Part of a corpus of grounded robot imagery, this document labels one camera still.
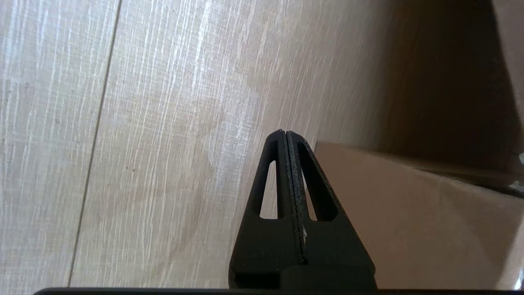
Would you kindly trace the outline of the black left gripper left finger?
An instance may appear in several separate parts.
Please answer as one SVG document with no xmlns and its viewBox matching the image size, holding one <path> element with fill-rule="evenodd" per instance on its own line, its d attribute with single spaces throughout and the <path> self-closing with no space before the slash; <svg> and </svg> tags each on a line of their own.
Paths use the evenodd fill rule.
<svg viewBox="0 0 524 295">
<path fill-rule="evenodd" d="M 277 218 L 260 216 L 269 167 L 276 164 Z M 304 262 L 286 132 L 264 143 L 228 270 L 231 289 L 279 289 L 281 271 Z"/>
</svg>

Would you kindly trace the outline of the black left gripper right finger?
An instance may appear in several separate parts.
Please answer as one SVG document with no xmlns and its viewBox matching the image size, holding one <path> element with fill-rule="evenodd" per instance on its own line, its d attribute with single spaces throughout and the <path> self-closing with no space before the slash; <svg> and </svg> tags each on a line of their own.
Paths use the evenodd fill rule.
<svg viewBox="0 0 524 295">
<path fill-rule="evenodd" d="M 287 134 L 301 258 L 283 289 L 376 289 L 375 266 L 309 144 Z"/>
</svg>

